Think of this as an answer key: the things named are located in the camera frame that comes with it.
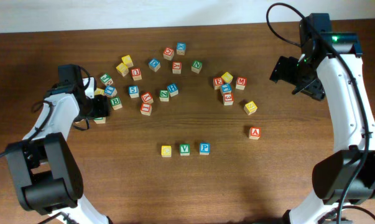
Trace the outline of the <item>green R block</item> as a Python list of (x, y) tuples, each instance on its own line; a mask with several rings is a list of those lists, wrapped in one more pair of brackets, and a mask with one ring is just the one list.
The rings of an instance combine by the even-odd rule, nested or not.
[(105, 117), (95, 118), (93, 121), (96, 124), (105, 124), (106, 123), (106, 118)]

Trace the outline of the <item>yellow C block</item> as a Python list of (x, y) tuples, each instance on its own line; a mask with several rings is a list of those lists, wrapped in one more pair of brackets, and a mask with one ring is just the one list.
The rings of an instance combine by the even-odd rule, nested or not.
[(172, 157), (172, 146), (161, 146), (162, 157)]

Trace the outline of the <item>green V block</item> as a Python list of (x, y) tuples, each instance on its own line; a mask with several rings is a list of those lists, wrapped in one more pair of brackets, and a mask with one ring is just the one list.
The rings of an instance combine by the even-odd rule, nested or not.
[(180, 145), (180, 155), (181, 156), (189, 156), (190, 155), (190, 145), (189, 144), (181, 144)]

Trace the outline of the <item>blue P block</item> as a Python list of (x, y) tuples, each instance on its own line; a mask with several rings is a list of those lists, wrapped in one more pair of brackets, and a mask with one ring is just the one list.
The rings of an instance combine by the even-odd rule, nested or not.
[(210, 154), (210, 144), (202, 142), (199, 147), (200, 155), (209, 155)]

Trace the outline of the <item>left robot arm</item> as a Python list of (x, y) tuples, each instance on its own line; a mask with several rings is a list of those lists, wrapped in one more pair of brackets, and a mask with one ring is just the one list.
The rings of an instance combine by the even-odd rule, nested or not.
[(5, 149), (17, 199), (26, 211), (36, 211), (63, 223), (111, 223), (85, 197), (83, 178), (67, 144), (71, 128), (109, 116), (106, 96), (95, 95), (96, 81), (82, 75), (74, 64), (58, 67), (59, 82), (42, 101), (33, 104), (40, 112), (23, 140)]

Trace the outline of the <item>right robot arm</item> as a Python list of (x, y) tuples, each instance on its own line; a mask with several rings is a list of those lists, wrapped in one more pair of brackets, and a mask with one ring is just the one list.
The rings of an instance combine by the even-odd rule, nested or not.
[(375, 121), (363, 82), (362, 50), (352, 32), (333, 32), (327, 13), (299, 24), (301, 57), (280, 57), (271, 80), (283, 80), (315, 100), (327, 100), (333, 154), (312, 172), (313, 189), (285, 223), (333, 223), (338, 208), (375, 199)]

